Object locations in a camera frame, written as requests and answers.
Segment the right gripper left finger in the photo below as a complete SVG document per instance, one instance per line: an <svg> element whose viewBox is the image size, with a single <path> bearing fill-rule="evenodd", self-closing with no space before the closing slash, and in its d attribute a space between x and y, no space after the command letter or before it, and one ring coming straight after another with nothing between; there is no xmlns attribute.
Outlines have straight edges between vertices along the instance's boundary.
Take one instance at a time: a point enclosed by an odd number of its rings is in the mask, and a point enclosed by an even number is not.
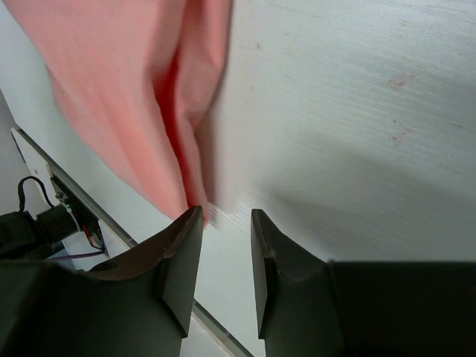
<svg viewBox="0 0 476 357"><path fill-rule="evenodd" d="M202 247L202 208L88 271L1 262L3 356L178 356Z"/></svg>

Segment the salmon pink t shirt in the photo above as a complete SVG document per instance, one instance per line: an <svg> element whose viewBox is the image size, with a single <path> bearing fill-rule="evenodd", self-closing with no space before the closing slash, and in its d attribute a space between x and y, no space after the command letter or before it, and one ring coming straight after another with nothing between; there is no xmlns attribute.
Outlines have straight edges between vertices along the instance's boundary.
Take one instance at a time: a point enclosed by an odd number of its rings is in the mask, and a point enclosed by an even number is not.
<svg viewBox="0 0 476 357"><path fill-rule="evenodd" d="M229 1L6 1L61 115L171 219L208 208L195 131L225 67Z"/></svg>

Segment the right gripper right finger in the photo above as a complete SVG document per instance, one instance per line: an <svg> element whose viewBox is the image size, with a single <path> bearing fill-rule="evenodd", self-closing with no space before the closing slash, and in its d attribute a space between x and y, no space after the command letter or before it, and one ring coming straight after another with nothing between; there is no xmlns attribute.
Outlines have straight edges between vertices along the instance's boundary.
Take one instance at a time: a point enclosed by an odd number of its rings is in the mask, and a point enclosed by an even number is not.
<svg viewBox="0 0 476 357"><path fill-rule="evenodd" d="M267 356L473 356L475 265L325 262L251 212Z"/></svg>

